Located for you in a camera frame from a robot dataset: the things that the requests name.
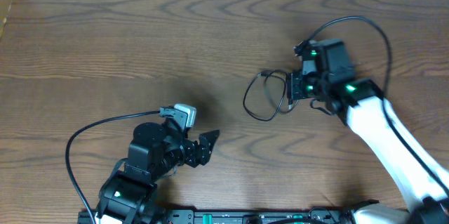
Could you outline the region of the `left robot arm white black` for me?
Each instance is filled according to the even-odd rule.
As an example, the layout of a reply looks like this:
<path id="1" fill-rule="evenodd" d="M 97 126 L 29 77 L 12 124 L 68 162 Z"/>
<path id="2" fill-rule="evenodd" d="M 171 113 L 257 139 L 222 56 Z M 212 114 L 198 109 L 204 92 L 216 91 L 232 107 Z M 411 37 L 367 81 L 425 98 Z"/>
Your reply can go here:
<path id="1" fill-rule="evenodd" d="M 165 223 L 167 210 L 155 203 L 157 184 L 177 166 L 196 168 L 210 161 L 218 130 L 192 141 L 173 120 L 138 125 L 128 147 L 128 157 L 116 163 L 101 187 L 96 223 Z"/>

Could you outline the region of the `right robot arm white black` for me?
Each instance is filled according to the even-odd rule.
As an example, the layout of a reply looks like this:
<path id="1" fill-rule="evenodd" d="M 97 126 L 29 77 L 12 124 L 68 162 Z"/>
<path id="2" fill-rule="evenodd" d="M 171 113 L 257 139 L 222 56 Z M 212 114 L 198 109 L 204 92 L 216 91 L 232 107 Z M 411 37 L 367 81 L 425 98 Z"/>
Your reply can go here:
<path id="1" fill-rule="evenodd" d="M 414 138 L 371 79 L 357 79 L 340 39 L 305 40 L 294 48 L 301 70 L 287 78 L 290 102 L 325 103 L 374 152 L 398 187 L 407 209 L 365 201 L 343 211 L 340 223 L 447 223 L 448 170 Z"/>

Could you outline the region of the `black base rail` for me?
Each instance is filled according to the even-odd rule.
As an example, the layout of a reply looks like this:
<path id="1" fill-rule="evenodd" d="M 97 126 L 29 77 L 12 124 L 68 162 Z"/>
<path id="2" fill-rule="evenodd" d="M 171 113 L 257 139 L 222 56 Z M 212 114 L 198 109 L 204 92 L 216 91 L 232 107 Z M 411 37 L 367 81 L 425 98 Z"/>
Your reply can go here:
<path id="1" fill-rule="evenodd" d="M 340 211 L 315 208 L 308 211 L 195 211 L 186 209 L 167 210 L 163 215 L 141 219 L 141 223 L 161 224 L 244 224 L 273 223 L 285 219 L 298 220 L 297 223 L 307 223 L 317 220 L 320 223 L 340 223 Z"/>

